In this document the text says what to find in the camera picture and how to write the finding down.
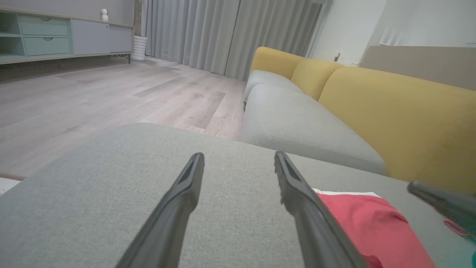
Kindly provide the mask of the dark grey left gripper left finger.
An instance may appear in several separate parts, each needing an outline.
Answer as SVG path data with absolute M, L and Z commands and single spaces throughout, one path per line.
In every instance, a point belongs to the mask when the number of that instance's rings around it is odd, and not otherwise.
M 176 268 L 189 216 L 197 207 L 205 157 L 195 153 L 141 227 L 117 268 Z

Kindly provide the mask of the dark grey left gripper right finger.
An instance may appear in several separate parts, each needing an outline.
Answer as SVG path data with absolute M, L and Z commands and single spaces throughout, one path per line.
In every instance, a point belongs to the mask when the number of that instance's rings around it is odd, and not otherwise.
M 275 153 L 281 203 L 294 217 L 306 268 L 365 268 L 343 227 L 283 151 Z

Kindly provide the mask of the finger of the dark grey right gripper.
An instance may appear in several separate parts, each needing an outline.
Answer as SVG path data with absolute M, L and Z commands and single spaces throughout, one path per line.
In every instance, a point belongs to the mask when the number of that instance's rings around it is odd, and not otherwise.
M 420 181 L 410 182 L 407 191 L 445 217 L 447 227 L 463 237 L 475 240 L 476 201 L 474 195 L 442 190 Z

